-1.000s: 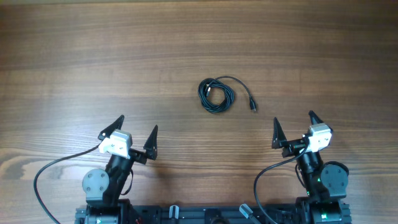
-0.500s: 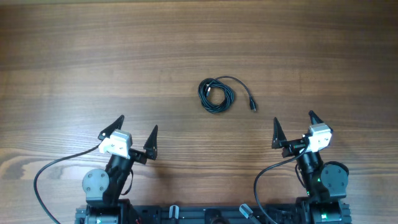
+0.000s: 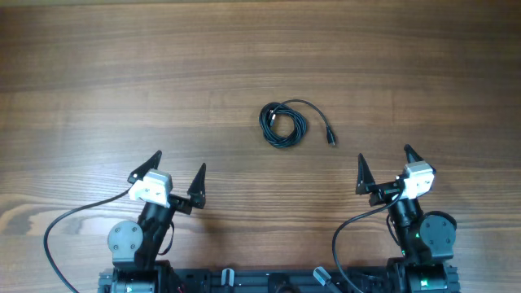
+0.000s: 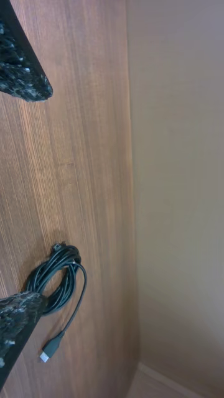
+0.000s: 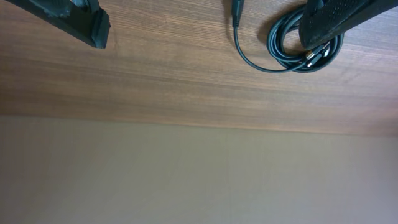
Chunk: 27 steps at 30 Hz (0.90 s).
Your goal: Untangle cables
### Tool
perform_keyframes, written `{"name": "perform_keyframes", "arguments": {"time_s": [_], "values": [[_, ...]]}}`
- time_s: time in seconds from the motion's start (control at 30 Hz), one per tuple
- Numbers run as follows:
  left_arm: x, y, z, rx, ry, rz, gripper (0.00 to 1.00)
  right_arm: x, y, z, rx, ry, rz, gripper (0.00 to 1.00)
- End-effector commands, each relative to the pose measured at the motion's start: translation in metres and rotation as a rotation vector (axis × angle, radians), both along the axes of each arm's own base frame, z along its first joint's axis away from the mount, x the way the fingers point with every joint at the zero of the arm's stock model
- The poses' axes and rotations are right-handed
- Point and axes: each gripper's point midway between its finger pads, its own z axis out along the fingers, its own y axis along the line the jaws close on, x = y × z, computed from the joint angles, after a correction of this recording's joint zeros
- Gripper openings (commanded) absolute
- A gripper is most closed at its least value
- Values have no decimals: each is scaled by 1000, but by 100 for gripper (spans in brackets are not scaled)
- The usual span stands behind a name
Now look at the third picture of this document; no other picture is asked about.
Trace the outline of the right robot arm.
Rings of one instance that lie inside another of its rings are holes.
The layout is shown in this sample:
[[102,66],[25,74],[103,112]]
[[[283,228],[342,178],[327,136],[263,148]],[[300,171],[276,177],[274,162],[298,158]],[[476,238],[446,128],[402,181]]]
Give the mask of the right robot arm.
[[457,222],[446,212],[424,212],[418,199],[431,191],[436,169],[410,145],[404,146],[407,164],[394,181],[375,182],[366,159],[358,156],[356,193],[370,196],[370,206],[386,205],[388,220],[402,256],[385,267],[391,292],[459,292],[453,258]]

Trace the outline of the black usb cable long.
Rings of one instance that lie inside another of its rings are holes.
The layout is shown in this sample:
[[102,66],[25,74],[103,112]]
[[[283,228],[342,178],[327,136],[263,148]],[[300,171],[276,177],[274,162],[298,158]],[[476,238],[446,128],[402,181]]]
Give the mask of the black usb cable long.
[[264,139],[278,149],[287,149],[301,143],[308,131],[306,117],[290,103],[302,103],[311,107],[322,118],[326,140],[330,146],[336,145],[335,133],[324,113],[313,103],[303,99],[290,99],[284,102],[271,102],[264,105],[259,113],[259,125]]

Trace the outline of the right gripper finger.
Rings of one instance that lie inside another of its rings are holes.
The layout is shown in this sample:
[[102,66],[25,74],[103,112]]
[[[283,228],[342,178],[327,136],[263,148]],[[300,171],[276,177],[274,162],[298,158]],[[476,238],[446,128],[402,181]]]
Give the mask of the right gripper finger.
[[406,155],[407,162],[409,164],[417,163],[420,161],[424,161],[424,158],[421,157],[410,144],[405,144],[404,151]]
[[358,173],[357,173],[357,184],[356,194],[365,195],[369,194],[374,190],[375,181],[370,171],[370,168],[364,158],[363,154],[360,153],[358,159]]

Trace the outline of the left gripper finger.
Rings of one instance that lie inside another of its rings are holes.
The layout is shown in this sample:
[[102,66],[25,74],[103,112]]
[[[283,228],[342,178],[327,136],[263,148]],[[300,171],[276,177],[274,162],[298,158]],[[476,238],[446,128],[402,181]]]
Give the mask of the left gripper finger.
[[206,204],[205,175],[206,164],[202,163],[199,171],[193,179],[187,194],[190,197],[190,205],[193,208],[203,209]]
[[137,167],[134,171],[132,171],[127,179],[127,182],[130,184],[134,184],[138,180],[142,180],[148,171],[151,169],[158,169],[160,160],[162,156],[162,151],[158,150],[152,157],[150,157],[146,162]]

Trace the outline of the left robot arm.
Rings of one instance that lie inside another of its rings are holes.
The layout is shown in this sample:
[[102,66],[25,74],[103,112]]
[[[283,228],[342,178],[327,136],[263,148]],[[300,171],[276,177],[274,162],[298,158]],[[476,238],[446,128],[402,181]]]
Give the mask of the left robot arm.
[[99,275],[98,293],[186,291],[170,262],[157,257],[167,253],[160,247],[168,230],[174,228],[174,214],[189,215],[194,208],[204,208],[206,164],[199,168],[187,196],[181,197],[172,193],[171,175],[159,170],[161,156],[157,151],[128,177],[129,198],[145,205],[136,221],[121,221],[111,228],[107,246],[113,270]]

